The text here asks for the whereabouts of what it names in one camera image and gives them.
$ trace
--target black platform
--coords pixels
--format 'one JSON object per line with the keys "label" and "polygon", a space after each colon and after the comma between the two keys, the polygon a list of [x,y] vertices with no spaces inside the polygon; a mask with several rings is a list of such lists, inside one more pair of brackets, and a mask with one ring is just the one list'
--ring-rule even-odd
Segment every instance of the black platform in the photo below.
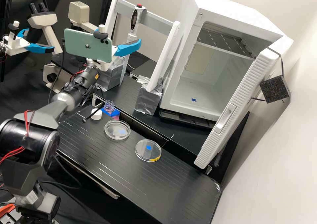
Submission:
{"label": "black platform", "polygon": [[108,138],[104,125],[111,118],[106,114],[82,123],[91,109],[60,123],[63,156],[161,223],[210,223],[221,193],[213,179],[164,149],[156,162],[140,160],[134,148],[145,137],[132,130],[126,140]]}
{"label": "black platform", "polygon": [[112,100],[122,112],[129,114],[155,132],[182,146],[194,155],[198,155],[210,129],[182,125],[181,123],[161,119],[157,114],[150,116],[134,110],[141,84],[125,76],[121,86],[104,92],[106,100]]}

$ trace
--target gray box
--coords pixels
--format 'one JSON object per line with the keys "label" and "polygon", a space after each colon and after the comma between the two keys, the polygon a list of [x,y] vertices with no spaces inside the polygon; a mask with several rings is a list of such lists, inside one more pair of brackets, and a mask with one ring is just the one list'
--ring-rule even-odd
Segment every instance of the gray box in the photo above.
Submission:
{"label": "gray box", "polygon": [[135,103],[135,110],[149,115],[154,115],[154,112],[162,97],[163,83],[162,78],[159,79],[158,85],[148,92],[146,87],[147,83],[143,83],[138,94],[138,98]]}
{"label": "gray box", "polygon": [[100,77],[96,85],[100,86],[103,91],[120,84],[120,76],[123,69],[124,57],[118,57],[106,72],[100,71]]}

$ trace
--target white wall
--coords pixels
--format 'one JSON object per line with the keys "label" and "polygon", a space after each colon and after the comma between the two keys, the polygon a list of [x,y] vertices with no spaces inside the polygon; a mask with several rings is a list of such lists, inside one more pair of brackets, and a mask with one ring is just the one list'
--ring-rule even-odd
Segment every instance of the white wall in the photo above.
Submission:
{"label": "white wall", "polygon": [[[127,0],[134,4],[142,4],[153,13],[166,19],[175,20],[182,0]],[[232,0],[249,7],[255,8],[263,15],[274,22],[283,32],[294,40],[309,23],[311,16],[317,9],[317,0]],[[116,24],[116,44],[125,43],[129,32],[130,19],[121,17]],[[139,27],[138,36],[142,38],[140,53],[157,61],[162,51],[166,36],[150,30],[146,27]]]}
{"label": "white wall", "polygon": [[212,223],[317,223],[317,15],[306,33],[289,73],[290,103],[256,146],[249,144],[254,148],[227,180]]}

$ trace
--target petri dish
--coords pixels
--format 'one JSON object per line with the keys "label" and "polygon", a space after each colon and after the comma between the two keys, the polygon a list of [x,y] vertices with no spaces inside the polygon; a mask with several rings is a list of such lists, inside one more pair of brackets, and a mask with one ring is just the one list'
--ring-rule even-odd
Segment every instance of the petri dish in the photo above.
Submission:
{"label": "petri dish", "polygon": [[135,153],[141,160],[155,162],[161,157],[162,150],[156,142],[143,139],[136,144]]}
{"label": "petri dish", "polygon": [[131,129],[129,124],[122,120],[110,120],[105,125],[105,133],[111,139],[123,140],[130,135]]}

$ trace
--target red wire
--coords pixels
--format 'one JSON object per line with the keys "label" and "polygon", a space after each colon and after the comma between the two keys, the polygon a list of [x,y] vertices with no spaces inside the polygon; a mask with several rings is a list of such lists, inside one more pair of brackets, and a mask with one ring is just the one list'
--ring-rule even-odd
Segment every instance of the red wire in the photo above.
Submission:
{"label": "red wire", "polygon": [[7,158],[9,158],[9,157],[11,157],[11,156],[15,156],[15,155],[21,153],[21,152],[24,151],[24,150],[25,150],[25,148],[21,146],[21,147],[19,147],[18,149],[15,149],[15,150],[13,150],[13,151],[11,151],[11,152],[8,152],[8,153],[0,160],[0,164],[1,164],[5,159],[7,159]]}
{"label": "red wire", "polygon": [[81,70],[81,71],[76,72],[74,75],[72,75],[72,76],[70,77],[69,81],[71,81],[72,78],[73,78],[75,75],[78,75],[78,74],[80,74],[80,73],[82,73],[82,72],[84,72],[84,71],[85,71],[85,70]]}
{"label": "red wire", "polygon": [[31,111],[31,110],[26,110],[26,111],[24,111],[24,122],[25,122],[26,136],[29,135],[28,124],[27,124],[27,113],[30,112],[30,111]]}
{"label": "red wire", "polygon": [[[31,111],[31,110],[26,110],[26,111],[24,111],[24,122],[25,122],[25,130],[26,130],[26,135],[25,135],[25,136],[26,136],[26,137],[29,136],[30,125],[31,125],[31,121],[32,121],[32,118],[33,118],[34,112],[35,112],[35,111],[32,112],[30,121],[27,122],[27,113],[30,112],[30,111]],[[8,153],[0,160],[0,164],[1,164],[5,159],[7,159],[7,158],[9,158],[9,157],[11,157],[11,156],[15,156],[15,155],[17,155],[17,154],[23,152],[24,150],[25,150],[25,148],[21,146],[21,147],[15,149],[15,150],[13,150],[13,151],[8,152]]]}

